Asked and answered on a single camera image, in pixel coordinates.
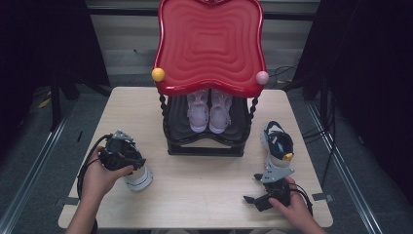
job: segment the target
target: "wooden table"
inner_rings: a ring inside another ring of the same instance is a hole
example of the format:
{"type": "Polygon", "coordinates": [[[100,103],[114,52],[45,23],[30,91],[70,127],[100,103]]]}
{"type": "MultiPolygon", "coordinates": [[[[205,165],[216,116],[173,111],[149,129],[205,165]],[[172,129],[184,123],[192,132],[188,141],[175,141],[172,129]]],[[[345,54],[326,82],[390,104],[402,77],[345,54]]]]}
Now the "wooden table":
{"type": "MultiPolygon", "coordinates": [[[[158,98],[155,88],[120,87],[113,90],[107,102],[90,148],[103,135],[122,129],[134,138],[147,159],[153,181],[142,191],[132,192],[119,179],[101,203],[97,214],[100,228],[291,227],[281,213],[274,209],[260,213],[243,198],[265,194],[264,186],[253,175],[264,172],[267,151],[259,134],[270,120],[278,121],[294,141],[291,168],[295,173],[291,176],[309,194],[316,221],[324,227],[332,224],[326,202],[315,202],[311,196],[321,193],[321,188],[285,92],[262,92],[243,157],[168,155],[158,98]]],[[[197,143],[216,145],[208,139],[197,143]]],[[[77,197],[76,180],[69,197],[77,197]]],[[[59,226],[67,227],[75,211],[76,206],[66,205],[59,226]]]]}

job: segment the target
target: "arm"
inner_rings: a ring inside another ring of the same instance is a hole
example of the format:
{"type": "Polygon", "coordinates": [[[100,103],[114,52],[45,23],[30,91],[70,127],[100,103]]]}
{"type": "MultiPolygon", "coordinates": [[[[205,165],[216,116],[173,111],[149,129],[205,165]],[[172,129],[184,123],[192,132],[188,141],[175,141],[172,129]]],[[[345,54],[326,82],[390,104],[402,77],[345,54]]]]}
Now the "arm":
{"type": "Polygon", "coordinates": [[[112,189],[118,178],[129,174],[133,170],[133,166],[127,166],[113,172],[105,169],[97,156],[101,149],[102,147],[97,147],[91,157],[90,162],[92,163],[89,165],[84,178],[82,198],[75,215],[67,227],[67,234],[90,234],[104,195],[112,189]]]}
{"type": "MultiPolygon", "coordinates": [[[[295,183],[294,179],[289,176],[285,179],[289,183],[295,183]]],[[[301,232],[305,234],[326,234],[311,216],[303,197],[301,197],[299,193],[291,192],[290,205],[288,207],[284,206],[275,198],[270,198],[269,202],[288,219],[291,225],[301,232]]]]}

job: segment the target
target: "black sneaker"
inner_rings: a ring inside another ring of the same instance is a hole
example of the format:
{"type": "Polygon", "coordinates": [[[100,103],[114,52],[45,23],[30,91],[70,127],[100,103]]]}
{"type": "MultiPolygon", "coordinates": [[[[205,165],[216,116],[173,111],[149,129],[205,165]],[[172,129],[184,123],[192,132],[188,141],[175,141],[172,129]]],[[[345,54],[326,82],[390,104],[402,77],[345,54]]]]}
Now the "black sneaker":
{"type": "Polygon", "coordinates": [[[270,121],[261,132],[261,143],[275,166],[287,167],[294,153],[292,139],[279,123],[270,121]]]}

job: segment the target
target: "pink ball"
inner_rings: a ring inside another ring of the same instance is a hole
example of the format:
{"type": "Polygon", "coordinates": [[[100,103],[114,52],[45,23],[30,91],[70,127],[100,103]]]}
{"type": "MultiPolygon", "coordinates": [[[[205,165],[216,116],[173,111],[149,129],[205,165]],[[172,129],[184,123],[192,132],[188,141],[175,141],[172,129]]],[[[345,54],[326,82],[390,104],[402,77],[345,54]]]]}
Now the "pink ball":
{"type": "Polygon", "coordinates": [[[260,71],[257,73],[255,79],[257,80],[257,83],[260,85],[265,85],[268,82],[268,79],[270,79],[270,76],[266,71],[260,71]]]}

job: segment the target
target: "white wall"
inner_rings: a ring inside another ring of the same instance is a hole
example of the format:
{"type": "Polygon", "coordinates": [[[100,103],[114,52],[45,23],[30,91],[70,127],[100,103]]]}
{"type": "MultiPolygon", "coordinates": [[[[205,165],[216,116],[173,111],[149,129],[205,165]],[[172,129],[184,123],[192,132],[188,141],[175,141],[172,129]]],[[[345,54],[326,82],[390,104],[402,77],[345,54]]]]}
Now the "white wall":
{"type": "MultiPolygon", "coordinates": [[[[263,0],[264,12],[315,13],[319,0],[263,0]]],[[[87,0],[90,6],[157,8],[159,1],[87,0]]],[[[148,74],[159,42],[156,17],[92,16],[94,30],[110,76],[148,74]]],[[[298,63],[310,21],[264,20],[262,47],[269,72],[298,63]]]]}

